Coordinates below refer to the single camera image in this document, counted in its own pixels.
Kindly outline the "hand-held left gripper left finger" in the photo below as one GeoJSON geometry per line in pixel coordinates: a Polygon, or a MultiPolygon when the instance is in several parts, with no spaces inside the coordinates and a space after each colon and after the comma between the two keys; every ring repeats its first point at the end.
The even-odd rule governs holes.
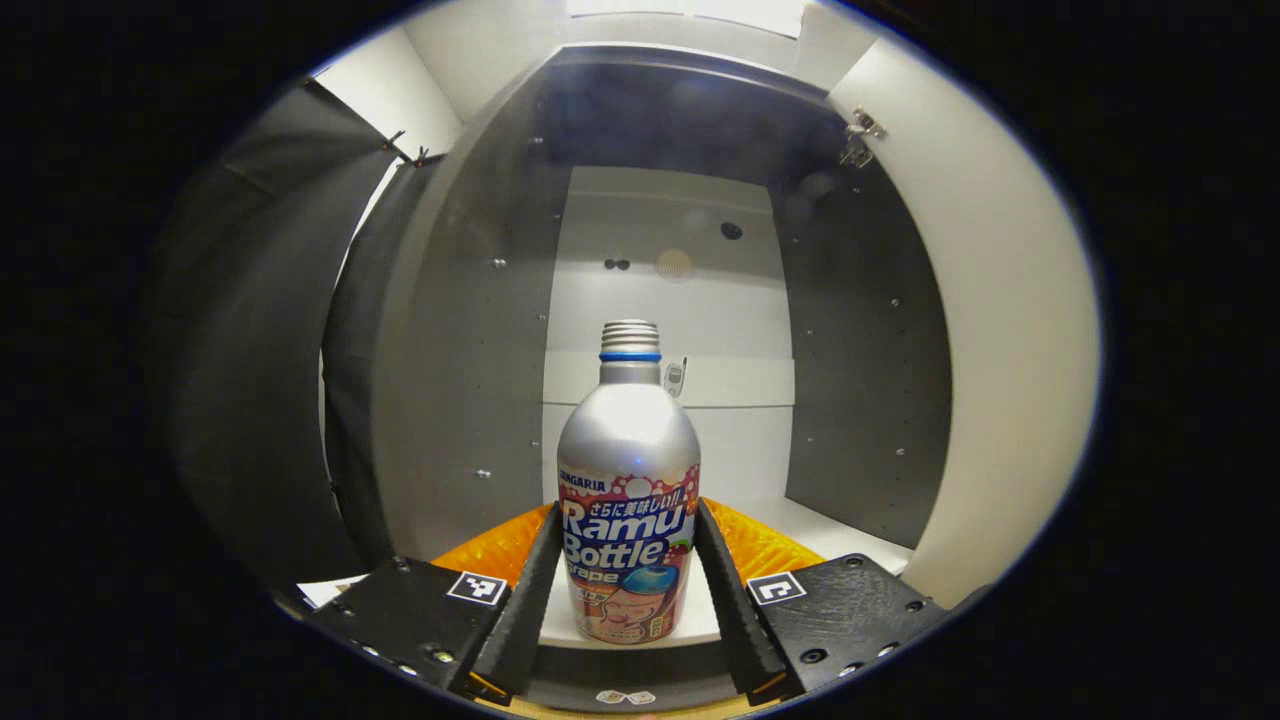
{"type": "Polygon", "coordinates": [[[305,623],[412,685],[508,706],[529,691],[561,559],[559,505],[536,509],[532,520],[516,583],[394,557],[305,623]]]}

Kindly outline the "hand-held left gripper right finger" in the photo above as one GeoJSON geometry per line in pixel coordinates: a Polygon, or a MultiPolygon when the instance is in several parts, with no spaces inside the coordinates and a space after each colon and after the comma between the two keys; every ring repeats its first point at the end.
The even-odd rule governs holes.
{"type": "Polygon", "coordinates": [[[838,687],[946,616],[864,553],[746,578],[705,500],[696,524],[694,548],[730,676],[750,705],[838,687]]]}

